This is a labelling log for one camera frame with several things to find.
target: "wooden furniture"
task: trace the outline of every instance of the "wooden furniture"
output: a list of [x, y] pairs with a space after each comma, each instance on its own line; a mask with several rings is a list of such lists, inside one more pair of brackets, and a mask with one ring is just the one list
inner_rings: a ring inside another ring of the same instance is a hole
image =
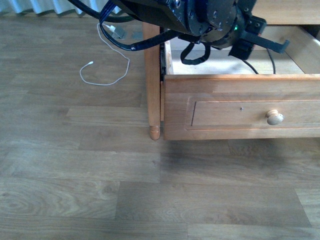
[[[273, 25], [319, 24], [319, 11], [318, 0], [260, 0], [254, 8], [255, 15]], [[152, 37], [159, 27], [144, 23], [143, 33]], [[272, 26], [266, 35], [276, 42], [291, 41], [283, 57], [274, 54], [280, 70], [276, 75], [266, 71], [270, 60], [258, 47], [252, 55], [265, 74], [230, 71], [242, 68], [237, 62], [225, 72], [205, 67], [183, 70], [180, 65], [175, 70], [174, 52], [167, 43], [163, 84], [159, 47], [146, 50], [151, 138], [160, 137], [161, 121], [166, 140], [320, 137], [319, 41], [298, 26]]]

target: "open drawer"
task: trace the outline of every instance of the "open drawer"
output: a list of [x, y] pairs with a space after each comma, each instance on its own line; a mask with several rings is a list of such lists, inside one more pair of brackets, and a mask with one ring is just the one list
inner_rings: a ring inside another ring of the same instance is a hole
[[269, 26], [263, 36], [290, 40], [286, 53], [271, 53], [277, 74], [259, 47], [248, 60], [257, 75], [229, 50], [187, 66], [183, 43], [165, 44], [166, 140], [320, 137], [320, 42], [297, 26]]

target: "laminate floorboard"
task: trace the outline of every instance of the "laminate floorboard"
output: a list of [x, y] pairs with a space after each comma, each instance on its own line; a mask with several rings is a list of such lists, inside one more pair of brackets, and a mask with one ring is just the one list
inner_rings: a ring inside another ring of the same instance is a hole
[[0, 16], [1, 240], [320, 239], [319, 138], [153, 141], [142, 51], [88, 85], [126, 67], [98, 21], [23, 15]]
[[187, 225], [98, 218], [12, 216], [0, 218], [0, 238], [15, 240], [186, 240]]
[[188, 240], [318, 240], [320, 229], [302, 227], [190, 224]]
[[88, 126], [81, 150], [229, 155], [228, 141], [153, 141], [149, 127]]
[[232, 139], [230, 152], [244, 157], [320, 157], [320, 138]]
[[0, 176], [160, 182], [160, 154], [70, 149], [14, 148], [0, 163]]
[[320, 189], [297, 188], [295, 191], [312, 227], [320, 229]]
[[320, 165], [311, 157], [161, 154], [161, 182], [222, 186], [319, 188]]
[[295, 190], [276, 187], [121, 182], [115, 217], [132, 221], [311, 227]]
[[0, 178], [0, 215], [114, 219], [119, 182]]

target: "wooden table leg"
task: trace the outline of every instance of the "wooden table leg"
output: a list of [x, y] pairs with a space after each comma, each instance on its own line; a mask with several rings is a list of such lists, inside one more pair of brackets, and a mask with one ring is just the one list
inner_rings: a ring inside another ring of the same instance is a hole
[[[160, 33], [158, 26], [143, 23], [143, 38], [149, 39]], [[150, 137], [160, 137], [160, 47], [144, 50], [145, 80], [148, 104]]]

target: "screw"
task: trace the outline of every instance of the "screw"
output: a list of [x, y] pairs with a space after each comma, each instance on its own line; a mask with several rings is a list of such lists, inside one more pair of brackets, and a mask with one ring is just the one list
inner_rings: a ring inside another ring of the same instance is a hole
[[178, 9], [181, 5], [181, 0], [175, 0], [175, 6]]
[[193, 11], [191, 11], [191, 12], [189, 13], [189, 18], [190, 18], [190, 19], [194, 19], [194, 16], [195, 16], [195, 13], [194, 13]]

